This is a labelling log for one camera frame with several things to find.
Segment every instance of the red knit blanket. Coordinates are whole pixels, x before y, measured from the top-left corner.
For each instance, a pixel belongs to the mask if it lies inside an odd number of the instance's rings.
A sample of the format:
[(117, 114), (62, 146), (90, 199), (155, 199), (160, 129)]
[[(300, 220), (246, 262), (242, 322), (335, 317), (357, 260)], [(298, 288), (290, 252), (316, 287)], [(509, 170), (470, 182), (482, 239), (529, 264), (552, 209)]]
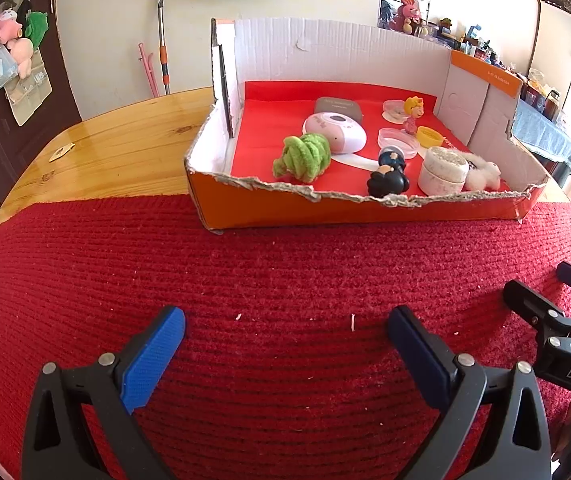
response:
[[(201, 226), (187, 196), (31, 206), (0, 226), (0, 462), (20, 478), (43, 363), (119, 351), (174, 304), (186, 338), (135, 413), (178, 478), (392, 479), (436, 413), (387, 340), (390, 309), (407, 303), (482, 364), (532, 362), (534, 331), (501, 290), (518, 278), (571, 316), (571, 290), (554, 275), (561, 260), (571, 262), (570, 204), (540, 204), (522, 224), (223, 235)], [(571, 395), (541, 388), (554, 432)]]

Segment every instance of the cardboard box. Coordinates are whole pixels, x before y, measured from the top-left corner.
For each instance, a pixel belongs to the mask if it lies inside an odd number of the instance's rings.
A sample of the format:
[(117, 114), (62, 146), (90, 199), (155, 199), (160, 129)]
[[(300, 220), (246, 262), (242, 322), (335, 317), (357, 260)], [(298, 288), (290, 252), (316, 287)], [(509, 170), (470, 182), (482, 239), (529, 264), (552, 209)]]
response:
[[(216, 102), (185, 157), (191, 194), (209, 229), (522, 219), (543, 192), (547, 172), (511, 135), (521, 82), (478, 59), (390, 30), (292, 18), (213, 20), (212, 49)], [(471, 152), (496, 163), (511, 191), (377, 199), (231, 176), (245, 84), (274, 80), (366, 83), (435, 96), (434, 115)]]

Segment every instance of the door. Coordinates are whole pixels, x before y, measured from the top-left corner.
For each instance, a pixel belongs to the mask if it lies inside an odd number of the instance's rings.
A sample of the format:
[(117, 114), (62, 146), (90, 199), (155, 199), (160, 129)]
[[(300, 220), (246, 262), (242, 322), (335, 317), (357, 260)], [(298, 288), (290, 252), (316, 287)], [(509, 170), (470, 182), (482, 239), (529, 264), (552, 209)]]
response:
[(48, 13), (49, 28), (39, 50), (52, 93), (23, 126), (18, 126), (5, 92), (0, 91), (0, 204), (41, 149), (81, 121), (59, 45), (54, 0), (32, 0), (32, 10)]
[(563, 106), (571, 83), (571, 14), (545, 2), (540, 6), (531, 68), (542, 72), (545, 82), (559, 91)]

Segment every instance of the wooden tabletop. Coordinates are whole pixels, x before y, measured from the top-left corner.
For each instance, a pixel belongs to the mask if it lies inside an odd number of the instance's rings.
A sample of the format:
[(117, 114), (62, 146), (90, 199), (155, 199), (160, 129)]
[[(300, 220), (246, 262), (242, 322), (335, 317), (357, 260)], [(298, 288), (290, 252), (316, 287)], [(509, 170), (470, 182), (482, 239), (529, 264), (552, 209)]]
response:
[[(212, 103), (212, 89), (201, 88), (118, 108), (67, 129), (12, 188), (0, 223), (38, 202), (187, 193), (183, 155)], [(70, 142), (69, 153), (49, 162)], [(569, 202), (552, 179), (541, 200)]]

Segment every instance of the green fuzzy toy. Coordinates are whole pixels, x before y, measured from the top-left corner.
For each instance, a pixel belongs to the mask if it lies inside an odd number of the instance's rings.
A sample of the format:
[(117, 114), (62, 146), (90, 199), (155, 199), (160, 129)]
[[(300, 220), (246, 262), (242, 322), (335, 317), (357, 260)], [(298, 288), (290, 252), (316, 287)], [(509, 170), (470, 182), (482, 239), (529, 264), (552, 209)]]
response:
[(275, 177), (291, 173), (297, 180), (310, 184), (323, 174), (331, 161), (328, 139), (319, 134), (286, 137), (281, 158), (272, 165)]
[(27, 17), (27, 22), (24, 37), (32, 41), (32, 45), (37, 50), (48, 31), (48, 13), (31, 12)]

